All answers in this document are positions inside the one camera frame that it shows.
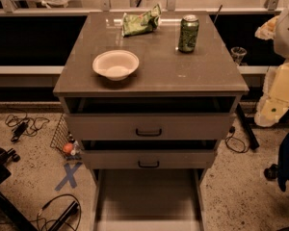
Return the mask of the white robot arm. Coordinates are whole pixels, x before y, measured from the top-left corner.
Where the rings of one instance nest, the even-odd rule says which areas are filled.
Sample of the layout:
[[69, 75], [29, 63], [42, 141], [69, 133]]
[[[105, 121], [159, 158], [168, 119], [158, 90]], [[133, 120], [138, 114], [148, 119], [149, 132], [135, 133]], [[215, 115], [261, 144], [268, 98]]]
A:
[[280, 15], [259, 27], [255, 36], [272, 39], [275, 52], [285, 59], [278, 68], [269, 69], [265, 76], [263, 95], [256, 107], [254, 121], [261, 127], [270, 127], [289, 110], [289, 4]]

